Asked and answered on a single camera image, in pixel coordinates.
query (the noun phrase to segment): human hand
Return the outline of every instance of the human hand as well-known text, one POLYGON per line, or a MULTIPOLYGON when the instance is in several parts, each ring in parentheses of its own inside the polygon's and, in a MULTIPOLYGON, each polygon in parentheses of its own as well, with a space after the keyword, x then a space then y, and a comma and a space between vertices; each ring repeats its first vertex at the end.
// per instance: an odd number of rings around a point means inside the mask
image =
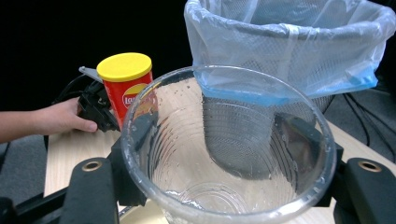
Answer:
POLYGON ((96 132, 97 124, 78 116, 81 107, 78 97, 34 111, 38 132, 44 135, 67 132, 72 129, 96 132))

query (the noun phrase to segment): clear glass bowl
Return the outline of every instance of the clear glass bowl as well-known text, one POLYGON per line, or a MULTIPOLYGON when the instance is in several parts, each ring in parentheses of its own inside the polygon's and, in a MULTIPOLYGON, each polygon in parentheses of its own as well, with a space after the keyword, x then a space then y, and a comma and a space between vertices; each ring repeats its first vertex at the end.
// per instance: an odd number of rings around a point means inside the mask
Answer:
POLYGON ((169 223, 278 223, 315 205, 335 169, 320 110, 269 75, 182 68, 129 107, 121 146, 131 178, 169 223))

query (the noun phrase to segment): snack canister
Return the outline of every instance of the snack canister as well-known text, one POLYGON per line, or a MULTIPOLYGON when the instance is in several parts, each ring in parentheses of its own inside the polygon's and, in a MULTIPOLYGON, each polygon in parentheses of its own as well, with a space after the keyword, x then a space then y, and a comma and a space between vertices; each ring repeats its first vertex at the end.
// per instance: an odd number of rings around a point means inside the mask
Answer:
POLYGON ((137 52, 116 54, 97 65, 120 129, 131 102, 153 80, 151 67, 150 57, 137 52))

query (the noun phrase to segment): finger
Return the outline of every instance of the finger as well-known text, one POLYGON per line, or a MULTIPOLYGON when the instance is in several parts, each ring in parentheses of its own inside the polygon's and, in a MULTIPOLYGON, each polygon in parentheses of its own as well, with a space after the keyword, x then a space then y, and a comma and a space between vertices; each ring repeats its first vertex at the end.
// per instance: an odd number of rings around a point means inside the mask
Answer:
POLYGON ((76 122, 75 127, 76 129, 89 133, 94 133, 98 130, 98 125, 92 120, 77 117, 77 121, 78 122, 76 122))

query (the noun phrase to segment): black cable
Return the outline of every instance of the black cable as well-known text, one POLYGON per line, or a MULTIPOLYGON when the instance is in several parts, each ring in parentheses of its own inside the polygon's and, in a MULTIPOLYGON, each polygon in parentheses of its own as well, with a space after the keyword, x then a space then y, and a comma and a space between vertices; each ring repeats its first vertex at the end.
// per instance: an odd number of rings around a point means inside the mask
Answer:
POLYGON ((347 93, 346 96, 349 97, 357 105, 357 107, 362 111, 362 114, 363 114, 364 118, 370 123, 370 125, 373 127, 375 132, 378 134, 379 138, 381 138, 381 140, 384 142, 384 144, 389 149, 389 151, 390 151, 390 153, 392 154, 392 157, 393 157, 393 162, 396 162, 396 151, 390 145, 390 143, 388 142, 388 140, 384 136, 384 134, 382 134, 381 131, 379 131, 378 127, 374 124, 373 120, 366 114, 364 109, 361 107, 361 104, 358 103, 358 101, 352 96, 352 94, 351 93, 347 93))
POLYGON ((359 120, 361 127, 363 128, 364 134, 366 136, 366 146, 370 146, 370 134, 367 130, 366 125, 364 124, 363 120, 361 119, 361 116, 356 111, 355 107, 353 107, 352 103, 349 102, 347 95, 344 93, 343 96, 344 96, 347 104, 349 105, 349 107, 352 109, 353 113, 356 115, 356 118, 359 120))
POLYGON ((369 110, 367 107, 359 103, 355 97, 352 94, 348 94, 349 98, 360 108, 362 108, 365 112, 369 113, 371 116, 373 116, 375 119, 377 119, 379 122, 381 122, 386 128, 388 128, 392 133, 396 135, 396 131, 393 130, 384 120, 382 120, 379 116, 377 116, 374 112, 369 110))
POLYGON ((61 91, 61 93, 59 94, 59 96, 52 102, 53 105, 63 101, 65 99, 66 96, 70 95, 69 90, 76 84, 76 82, 82 80, 84 77, 86 77, 84 74, 76 77, 75 79, 73 79, 72 81, 69 82, 69 84, 67 84, 64 89, 61 91))

